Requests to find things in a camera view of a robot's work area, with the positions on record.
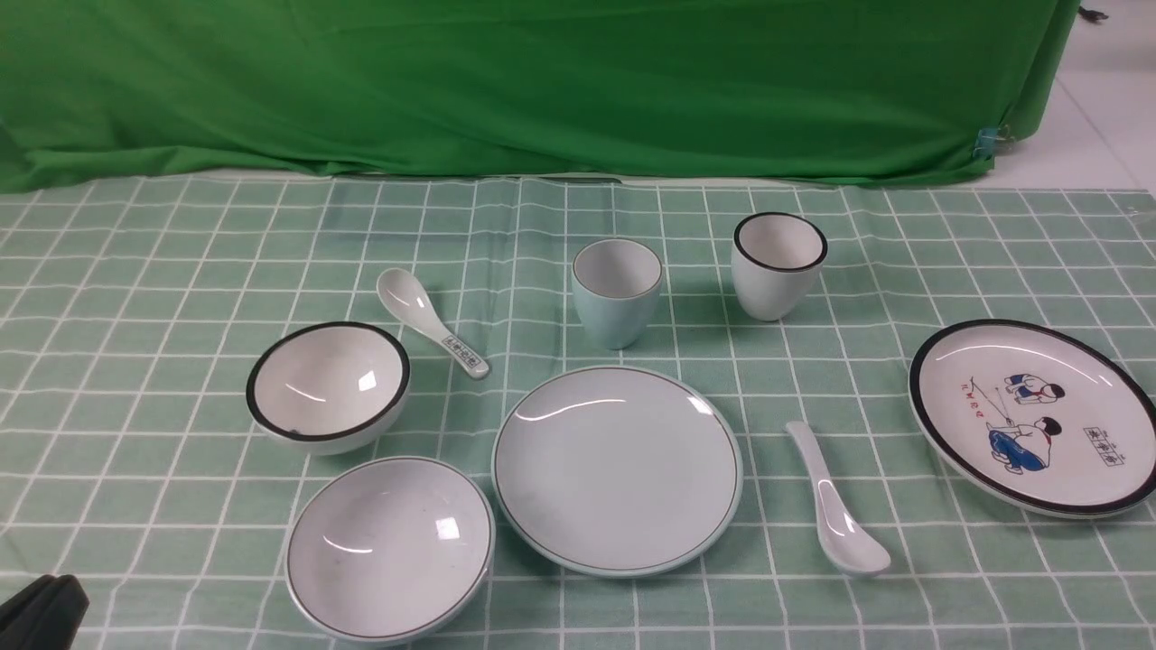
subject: ceramic spoon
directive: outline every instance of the ceramic spoon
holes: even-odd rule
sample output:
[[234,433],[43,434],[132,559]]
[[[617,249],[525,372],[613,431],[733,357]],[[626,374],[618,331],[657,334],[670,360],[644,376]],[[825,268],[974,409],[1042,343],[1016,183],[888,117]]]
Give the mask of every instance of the ceramic spoon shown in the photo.
[[810,474],[815,490],[815,518],[818,525],[818,545],[828,560],[849,576],[874,576],[891,566],[891,556],[847,512],[839,493],[831,482],[823,453],[815,440],[815,431],[806,422],[787,422],[787,433],[794,438],[802,461]]
[[377,296],[394,318],[442,346],[474,379],[490,374],[490,364],[446,328],[430,303],[425,287],[413,273],[387,268],[377,279]]

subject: white cup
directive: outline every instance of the white cup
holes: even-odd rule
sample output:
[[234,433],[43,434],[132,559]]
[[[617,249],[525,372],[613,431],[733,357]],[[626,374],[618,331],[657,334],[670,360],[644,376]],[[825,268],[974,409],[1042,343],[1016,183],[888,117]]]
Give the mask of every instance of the white cup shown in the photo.
[[595,344],[622,349],[635,342],[654,316],[662,286],[662,261],[630,239],[599,239],[575,256],[575,308]]
[[781,212],[739,222],[731,244],[731,276],[739,304],[758,320],[787,315],[815,285],[827,237],[814,223]]

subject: decorated plate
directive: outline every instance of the decorated plate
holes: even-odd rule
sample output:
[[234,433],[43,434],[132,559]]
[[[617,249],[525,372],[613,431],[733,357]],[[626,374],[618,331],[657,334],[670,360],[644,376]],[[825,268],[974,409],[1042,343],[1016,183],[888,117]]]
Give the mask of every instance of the decorated plate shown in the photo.
[[953,325],[919,348],[910,389],[940,456],[1005,501],[1102,517],[1156,488],[1156,409],[1070,337],[1015,320]]

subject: light blue cup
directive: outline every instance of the light blue cup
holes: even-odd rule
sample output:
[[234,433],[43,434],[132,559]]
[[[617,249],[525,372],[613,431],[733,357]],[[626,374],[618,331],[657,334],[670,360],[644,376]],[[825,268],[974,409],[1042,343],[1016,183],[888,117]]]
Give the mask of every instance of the light blue cup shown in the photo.
[[622,349],[642,335],[654,316],[662,263],[638,242],[599,239],[578,251],[570,278],[586,334],[601,347]]

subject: cartoon figure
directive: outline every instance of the cartoon figure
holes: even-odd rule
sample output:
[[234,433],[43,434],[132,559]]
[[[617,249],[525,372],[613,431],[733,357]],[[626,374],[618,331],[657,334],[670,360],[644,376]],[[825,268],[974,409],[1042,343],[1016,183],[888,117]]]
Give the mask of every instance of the cartoon figure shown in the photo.
[[992,445],[992,458],[1003,464],[1013,474],[1039,472],[1052,464],[1052,437],[1064,430],[1060,423],[1044,416],[1032,424],[1014,424],[1008,420],[1007,427],[994,427],[987,423],[987,441]]
[[1048,384],[1035,375],[1011,375],[1003,383],[1005,390],[1015,394],[1016,404],[1052,404],[1067,394],[1059,384]]

